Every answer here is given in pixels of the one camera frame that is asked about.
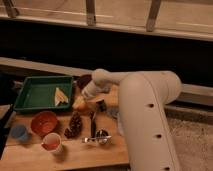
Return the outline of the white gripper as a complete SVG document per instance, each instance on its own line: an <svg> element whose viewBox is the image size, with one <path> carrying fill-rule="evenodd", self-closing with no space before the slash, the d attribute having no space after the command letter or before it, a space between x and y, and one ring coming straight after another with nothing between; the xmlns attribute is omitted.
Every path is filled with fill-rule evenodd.
<svg viewBox="0 0 213 171"><path fill-rule="evenodd" d="M96 97L99 93L108 93L109 92L109 87L105 85L104 87L99 87L97 86L93 81L90 81L81 91L82 96L85 99L89 99L86 101L88 105L97 105L100 104L104 101L103 98L94 98Z"/></svg>

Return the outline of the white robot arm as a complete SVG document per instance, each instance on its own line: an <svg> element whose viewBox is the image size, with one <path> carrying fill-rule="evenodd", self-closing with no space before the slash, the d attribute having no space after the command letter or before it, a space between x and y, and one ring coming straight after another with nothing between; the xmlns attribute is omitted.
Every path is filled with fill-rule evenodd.
<svg viewBox="0 0 213 171"><path fill-rule="evenodd" d="M118 106L131 171L182 171L164 106L176 100L181 81L171 71L109 72L97 69L82 90L92 99L118 86Z"/></svg>

